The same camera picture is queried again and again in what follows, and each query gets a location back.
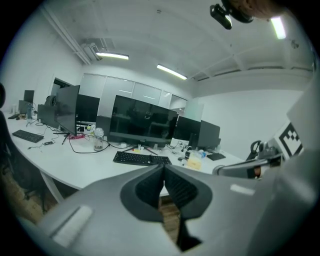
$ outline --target bottle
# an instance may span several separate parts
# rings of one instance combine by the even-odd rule
[[[95,151],[101,151],[104,147],[104,130],[102,128],[96,128],[94,130],[94,146]]]
[[[31,103],[28,104],[26,119],[27,119],[27,122],[32,122],[32,104]]]

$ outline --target glass jar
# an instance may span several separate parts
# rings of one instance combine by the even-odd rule
[[[96,128],[94,130],[94,146],[95,151],[101,151],[104,148],[104,130],[102,128]]]

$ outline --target black webcam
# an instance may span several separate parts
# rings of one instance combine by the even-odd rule
[[[211,17],[219,22],[225,29],[232,29],[232,22],[227,11],[225,11],[218,3],[210,6]]]

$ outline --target white ceiling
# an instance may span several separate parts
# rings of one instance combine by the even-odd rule
[[[282,17],[287,37],[279,40],[266,20],[242,24],[233,19],[233,28],[224,29],[210,16],[210,5],[219,2],[51,0],[48,4],[80,45],[95,42],[100,50],[148,56],[196,81],[256,68],[312,70],[310,48],[288,15]],[[297,49],[292,40],[299,44]]]

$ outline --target black chair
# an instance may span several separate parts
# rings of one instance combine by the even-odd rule
[[[4,86],[0,83],[0,108],[4,105],[6,93]],[[30,163],[17,149],[10,136],[4,114],[0,111],[0,156],[1,162],[9,168],[14,180],[25,189],[24,199],[29,200],[32,192],[37,192],[41,198],[42,212],[45,213],[45,193],[47,186],[38,168]]]

